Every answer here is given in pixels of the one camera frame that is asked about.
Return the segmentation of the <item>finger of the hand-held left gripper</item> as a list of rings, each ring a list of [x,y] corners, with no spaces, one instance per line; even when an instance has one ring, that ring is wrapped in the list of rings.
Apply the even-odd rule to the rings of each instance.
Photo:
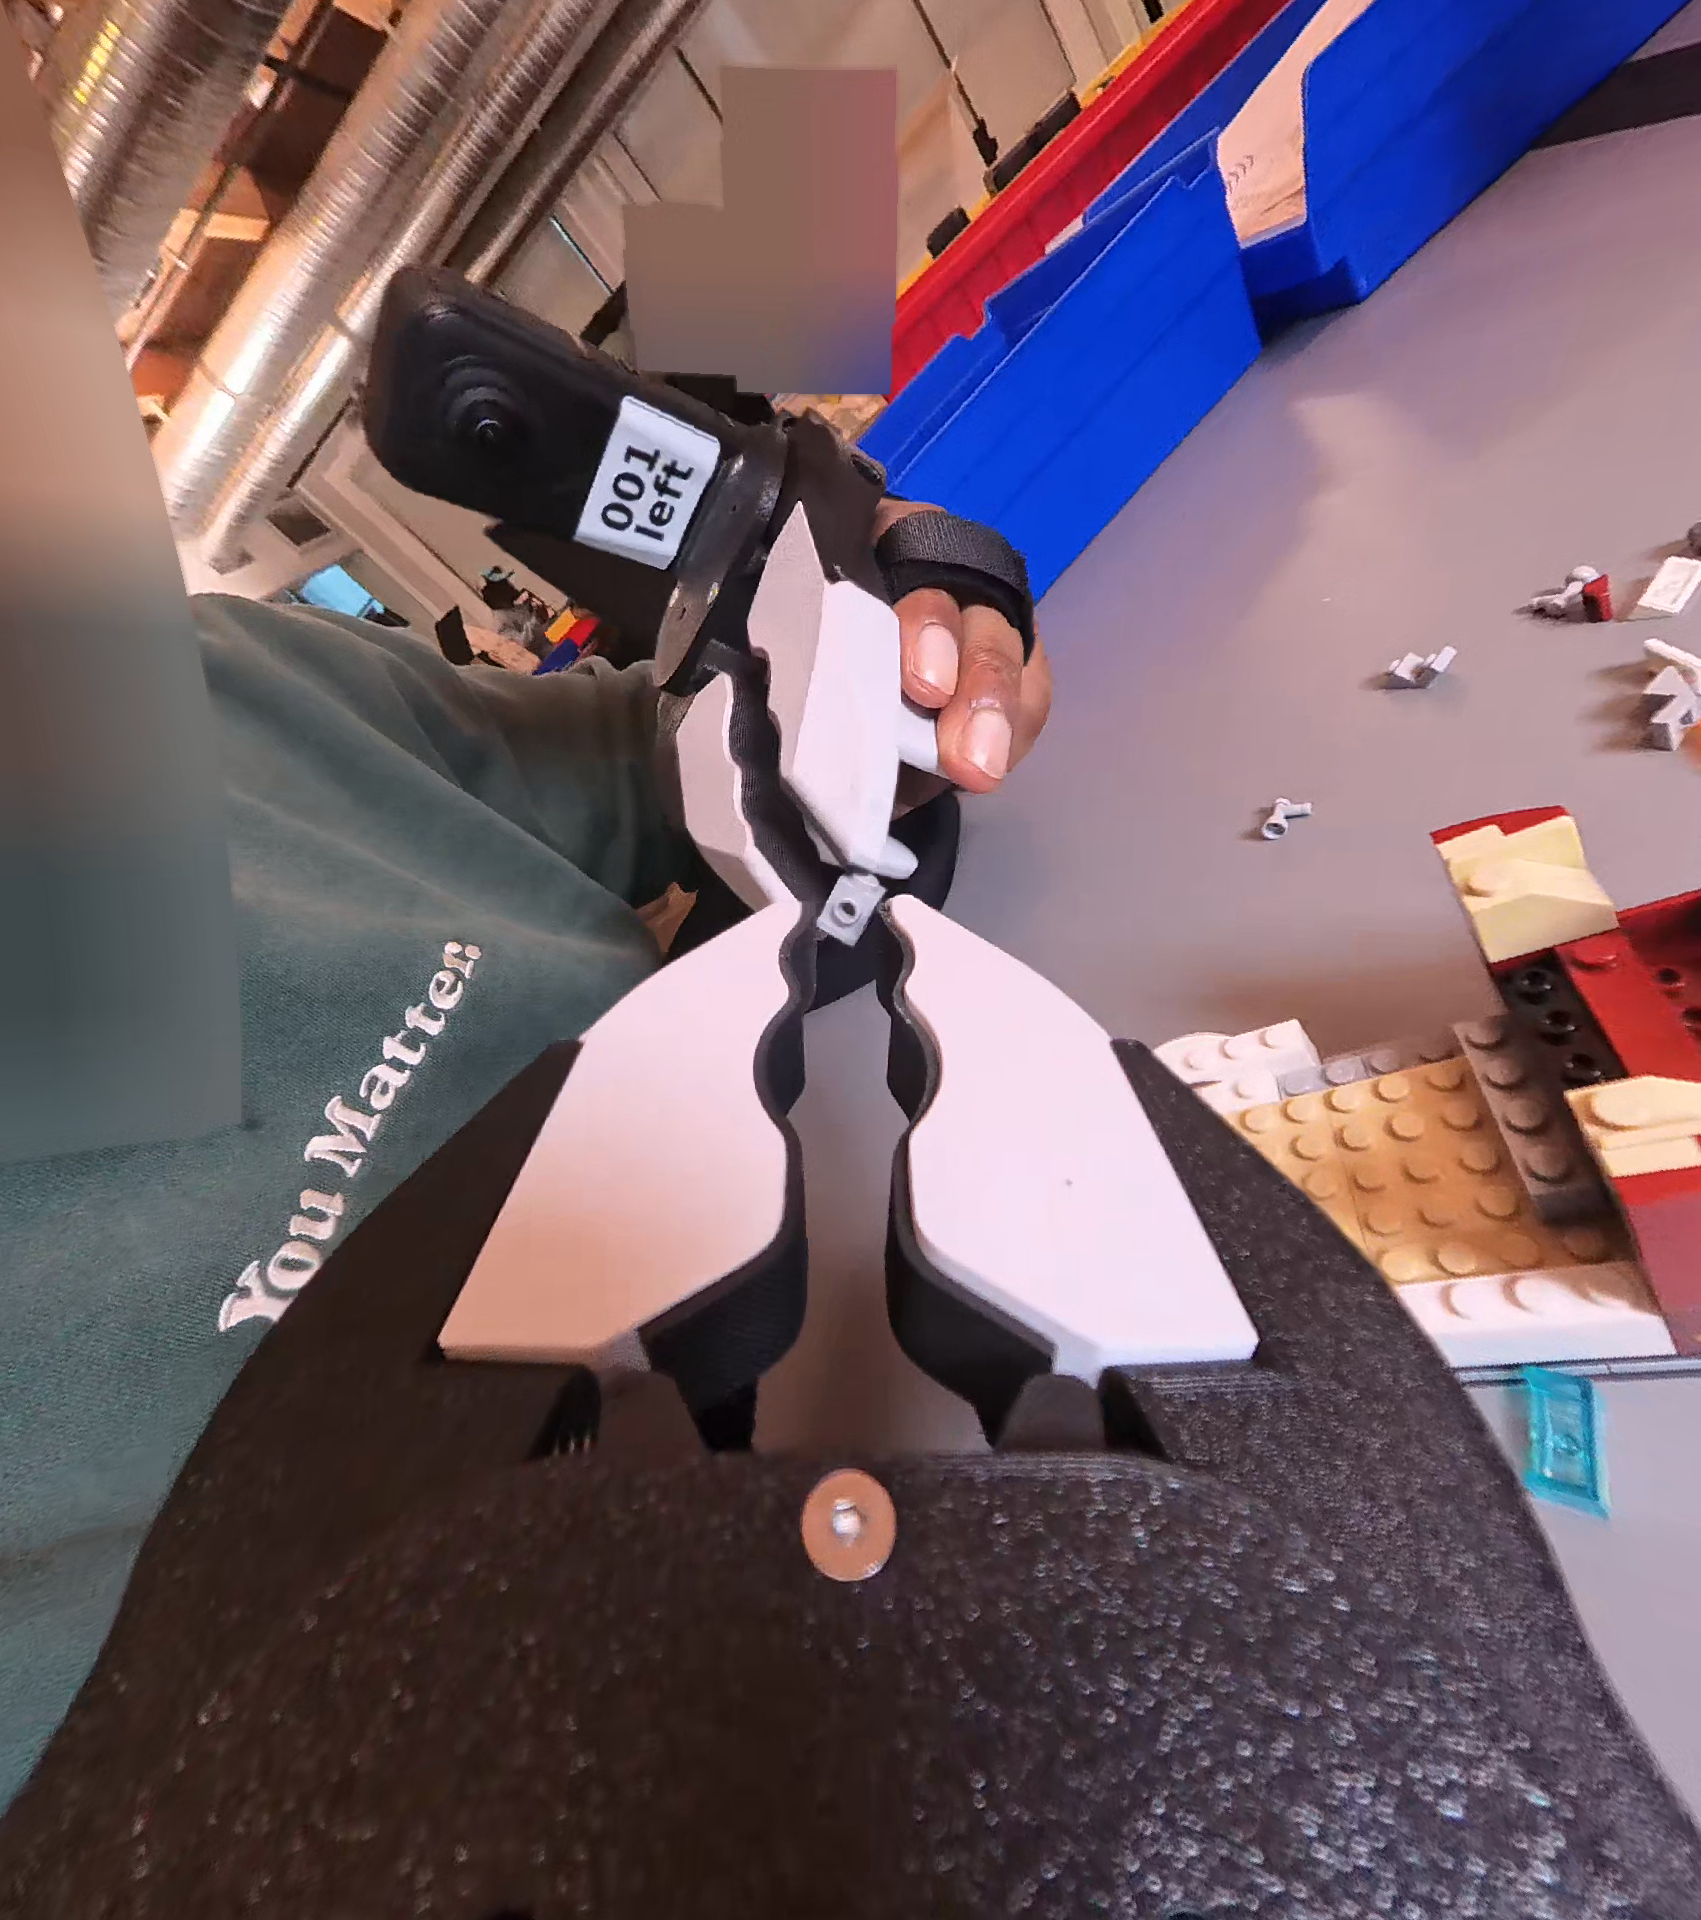
[[[917,858],[891,834],[906,737],[899,623],[873,591],[835,579],[794,505],[752,591],[778,776],[836,866],[905,880]]]
[[[674,733],[687,834],[746,911],[810,905],[810,834],[781,782],[766,699],[703,688]]]

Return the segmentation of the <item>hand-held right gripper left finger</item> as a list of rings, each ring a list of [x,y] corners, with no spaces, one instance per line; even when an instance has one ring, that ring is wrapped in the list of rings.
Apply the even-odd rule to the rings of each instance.
[[[449,1360],[766,1373],[807,1305],[810,924],[771,905],[581,1038],[439,1329]]]

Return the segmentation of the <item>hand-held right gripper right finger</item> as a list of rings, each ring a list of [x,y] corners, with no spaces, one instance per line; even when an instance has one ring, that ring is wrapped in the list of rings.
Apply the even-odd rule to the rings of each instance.
[[[935,1281],[1070,1378],[1235,1364],[1257,1332],[1109,1034],[919,899],[885,919],[905,1222]]]

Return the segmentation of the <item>toy brick truck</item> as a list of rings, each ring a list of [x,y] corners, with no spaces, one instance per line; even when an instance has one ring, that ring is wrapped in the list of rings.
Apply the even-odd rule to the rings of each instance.
[[[1159,1060],[1452,1366],[1701,1364],[1701,889],[1618,908],[1558,805],[1432,842],[1491,1014],[1333,1058],[1284,1020]]]

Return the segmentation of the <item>transparent light blue tile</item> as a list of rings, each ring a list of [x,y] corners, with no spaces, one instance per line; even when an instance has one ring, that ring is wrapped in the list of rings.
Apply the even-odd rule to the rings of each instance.
[[[1542,1502],[1609,1518],[1605,1407],[1583,1375],[1527,1364],[1518,1373],[1526,1413],[1522,1480]]]

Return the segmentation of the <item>person's left forearm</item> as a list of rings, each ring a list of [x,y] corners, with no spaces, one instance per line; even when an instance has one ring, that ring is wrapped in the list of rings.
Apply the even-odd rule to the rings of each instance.
[[[378,857],[445,854],[457,880],[483,832],[509,832],[631,908],[694,890],[651,666],[462,667],[412,630],[224,594],[191,616],[227,764],[246,767],[232,791],[318,804]]]

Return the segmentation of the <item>person's left hand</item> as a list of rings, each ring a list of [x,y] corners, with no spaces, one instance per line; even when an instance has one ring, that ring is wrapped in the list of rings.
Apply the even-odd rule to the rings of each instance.
[[[899,770],[891,813],[902,818],[946,788],[988,794],[1028,755],[1053,707],[1053,670],[1039,643],[993,607],[963,607],[914,588],[896,609],[902,692],[937,723],[937,767]]]

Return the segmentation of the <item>red bin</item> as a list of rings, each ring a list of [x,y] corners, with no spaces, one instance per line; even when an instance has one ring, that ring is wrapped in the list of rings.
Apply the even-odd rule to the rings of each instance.
[[[1152,24],[1094,78],[1065,92],[986,175],[983,196],[947,213],[928,257],[896,295],[891,388],[902,388],[954,338],[971,335],[986,305],[1062,242],[1087,206],[1159,135],[1176,146],[1236,113],[1311,5],[1145,5]]]

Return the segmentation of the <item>stack of white papers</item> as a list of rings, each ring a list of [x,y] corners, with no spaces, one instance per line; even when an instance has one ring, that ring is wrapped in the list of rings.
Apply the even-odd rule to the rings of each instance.
[[[1265,75],[1221,130],[1217,164],[1241,248],[1296,228],[1306,217],[1302,71]]]

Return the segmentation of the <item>silver air duct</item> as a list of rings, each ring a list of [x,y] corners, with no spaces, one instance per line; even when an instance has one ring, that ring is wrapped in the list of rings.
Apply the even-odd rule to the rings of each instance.
[[[296,5],[74,5],[51,133],[107,300],[157,271],[160,217],[209,159]],[[347,399],[408,264],[491,282],[705,5],[378,5],[394,31],[270,230],[154,442],[179,541],[215,566]]]

